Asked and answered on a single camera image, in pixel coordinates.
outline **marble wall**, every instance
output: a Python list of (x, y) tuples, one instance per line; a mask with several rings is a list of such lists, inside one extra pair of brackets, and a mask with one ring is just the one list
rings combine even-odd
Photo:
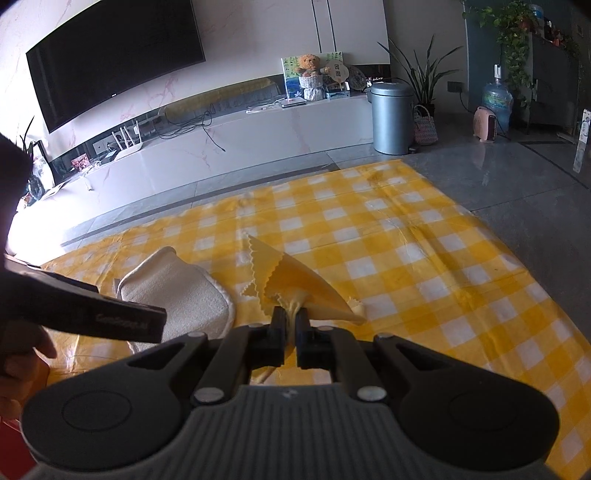
[(31, 138), (52, 157), (129, 118), (221, 86), (282, 73), (281, 57), (343, 50), (356, 64), (389, 63), (382, 0), (193, 0), (204, 63), (144, 83), (49, 134), (26, 52), (96, 0), (20, 0), (0, 17), (0, 132)]

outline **yellow cloth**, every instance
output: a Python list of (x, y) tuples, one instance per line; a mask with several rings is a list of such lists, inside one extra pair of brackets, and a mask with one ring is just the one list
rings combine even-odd
[(252, 282), (242, 292), (259, 299), (268, 316), (276, 305), (283, 307), (290, 321), (288, 343), (294, 345), (294, 323), (300, 308), (314, 320), (348, 320), (363, 323), (343, 297), (317, 273), (285, 252), (278, 252), (253, 236), (248, 237)]
[[(509, 250), (466, 209), (402, 161), (265, 187), (132, 228), (47, 265), (113, 295), (149, 254), (171, 245), (208, 270), (236, 303), (235, 325), (267, 322), (252, 281), (248, 235), (317, 272), (367, 322), (334, 323), (358, 339), (392, 332), (545, 392), (560, 412), (549, 465), (565, 479), (591, 467), (591, 346)], [(100, 365), (129, 350), (75, 339), (59, 372)], [(267, 383), (325, 382), (294, 355)]]

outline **gray trash can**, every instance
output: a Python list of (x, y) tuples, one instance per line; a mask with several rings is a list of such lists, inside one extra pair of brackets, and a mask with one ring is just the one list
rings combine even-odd
[(414, 91), (405, 83), (374, 83), (368, 94), (374, 120), (374, 149), (406, 155), (414, 139)]

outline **electrical cable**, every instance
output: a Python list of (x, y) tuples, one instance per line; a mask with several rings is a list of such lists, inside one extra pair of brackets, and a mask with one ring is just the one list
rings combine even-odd
[[(462, 98), (462, 93), (461, 92), (458, 92), (458, 93), (460, 94), (460, 102), (462, 103), (462, 106), (464, 107), (466, 112), (474, 115), (476, 112), (472, 112), (472, 111), (468, 110), (468, 107), (466, 105), (464, 105), (464, 99)], [(499, 123), (499, 119), (496, 119), (496, 124), (499, 127), (499, 129), (501, 130), (501, 133), (497, 133), (497, 135), (499, 135), (499, 137), (503, 137), (503, 138), (506, 138), (507, 140), (511, 141), (509, 135), (507, 135), (507, 133), (503, 130), (503, 127), (501, 127), (501, 124)]]
[(275, 100), (273, 103), (266, 103), (264, 105), (257, 105), (257, 106), (250, 107), (246, 111), (246, 113), (260, 113), (265, 110), (269, 110), (269, 108), (273, 108), (275, 105), (277, 105), (282, 100), (283, 100), (283, 98), (280, 98), (279, 100)]
[(535, 153), (539, 157), (542, 157), (544, 160), (546, 160), (546, 162), (552, 164), (553, 166), (555, 166), (557, 169), (559, 169), (563, 173), (566, 173), (569, 177), (571, 177), (574, 181), (579, 183), (581, 186), (585, 187), (587, 190), (591, 190), (584, 182), (582, 182), (580, 179), (578, 179), (575, 175), (572, 174), (572, 170), (566, 169), (562, 165), (556, 163), (555, 161), (551, 160), (550, 158), (546, 157), (545, 155), (542, 155), (540, 152), (533, 149), (531, 145), (528, 145), (525, 142), (518, 142), (518, 144), (521, 145), (522, 147), (525, 147), (528, 150), (532, 151), (533, 153)]
[(174, 125), (175, 127), (177, 127), (174, 131), (169, 132), (167, 134), (161, 134), (160, 132), (158, 132), (158, 129), (156, 127), (154, 127), (156, 134), (162, 138), (163, 140), (170, 140), (171, 138), (176, 138), (179, 135), (184, 135), (187, 134), (189, 132), (192, 132), (193, 130), (195, 130), (196, 128), (203, 128), (203, 131), (206, 133), (206, 135), (209, 137), (209, 139), (212, 141), (212, 143), (218, 147), (220, 150), (222, 150), (223, 152), (225, 152), (226, 150), (222, 147), (220, 147), (220, 145), (218, 145), (216, 143), (216, 141), (212, 138), (212, 136), (209, 134), (209, 132), (206, 130), (206, 127), (210, 127), (211, 124), (213, 123), (213, 115), (216, 113), (216, 109), (213, 106), (213, 104), (211, 103), (209, 105), (209, 109), (205, 110), (203, 112), (202, 115), (199, 115), (195, 118), (192, 118), (191, 120), (187, 120), (186, 122), (181, 122), (181, 123), (175, 123), (171, 120), (169, 120), (168, 116), (166, 115), (166, 110), (164, 111), (164, 118), (166, 119), (166, 121), (171, 124)]
[(462, 93), (458, 92), (460, 94), (460, 102), (462, 103), (462, 106), (464, 107), (464, 109), (466, 110), (466, 112), (471, 113), (472, 115), (474, 115), (476, 112), (471, 112), (470, 110), (468, 110), (468, 107), (466, 105), (464, 105), (464, 99), (462, 98)]

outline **tile floor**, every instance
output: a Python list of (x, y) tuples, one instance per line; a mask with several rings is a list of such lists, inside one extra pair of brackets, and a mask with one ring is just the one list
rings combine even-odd
[[(574, 145), (555, 134), (482, 144), (470, 116), (438, 118), (440, 142), (403, 159), (480, 217), (591, 340), (591, 170), (572, 172)], [(245, 190), (384, 161), (371, 144), (288, 158), (170, 190), (68, 232), (66, 251)]]

